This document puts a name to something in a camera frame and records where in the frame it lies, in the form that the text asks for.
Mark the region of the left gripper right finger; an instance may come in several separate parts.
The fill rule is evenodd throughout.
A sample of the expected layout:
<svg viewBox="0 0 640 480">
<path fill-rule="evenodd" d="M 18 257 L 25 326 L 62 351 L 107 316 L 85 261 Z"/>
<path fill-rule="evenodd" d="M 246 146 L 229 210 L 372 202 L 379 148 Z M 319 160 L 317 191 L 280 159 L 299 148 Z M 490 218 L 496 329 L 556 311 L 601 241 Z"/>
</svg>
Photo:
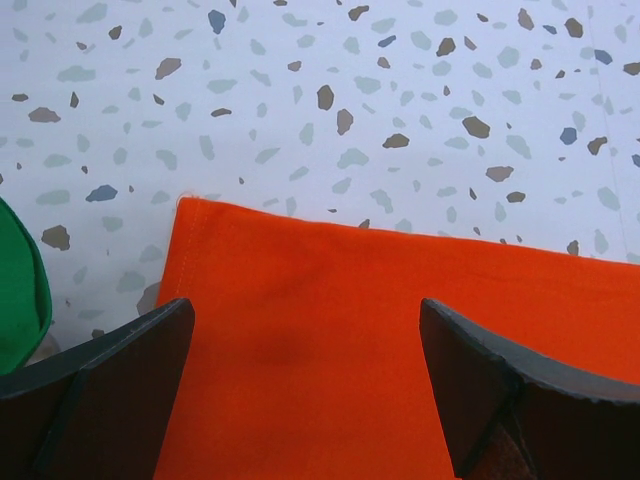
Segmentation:
<svg viewBox="0 0 640 480">
<path fill-rule="evenodd" d="M 423 300 L 420 337 L 458 479 L 636 479 L 639 388 Z"/>
</svg>

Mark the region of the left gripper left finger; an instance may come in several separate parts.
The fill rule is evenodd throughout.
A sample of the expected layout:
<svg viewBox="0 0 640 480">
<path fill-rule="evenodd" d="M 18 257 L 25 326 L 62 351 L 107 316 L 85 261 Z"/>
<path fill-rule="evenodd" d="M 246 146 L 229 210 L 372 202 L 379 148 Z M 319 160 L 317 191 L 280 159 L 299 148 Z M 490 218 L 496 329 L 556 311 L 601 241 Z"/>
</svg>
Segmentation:
<svg viewBox="0 0 640 480">
<path fill-rule="evenodd" d="M 152 478 L 194 324 L 179 298 L 2 376 L 2 478 Z"/>
</svg>

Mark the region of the orange t shirt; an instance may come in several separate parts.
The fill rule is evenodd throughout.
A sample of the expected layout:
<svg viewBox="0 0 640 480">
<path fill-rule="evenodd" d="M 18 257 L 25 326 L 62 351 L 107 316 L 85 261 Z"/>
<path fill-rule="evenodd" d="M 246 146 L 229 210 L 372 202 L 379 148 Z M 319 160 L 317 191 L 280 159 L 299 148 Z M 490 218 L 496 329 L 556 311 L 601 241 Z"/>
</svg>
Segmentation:
<svg viewBox="0 0 640 480">
<path fill-rule="evenodd" d="M 449 479 L 426 298 L 533 350 L 639 379 L 635 265 L 178 204 L 159 301 L 192 343 L 159 479 Z"/>
</svg>

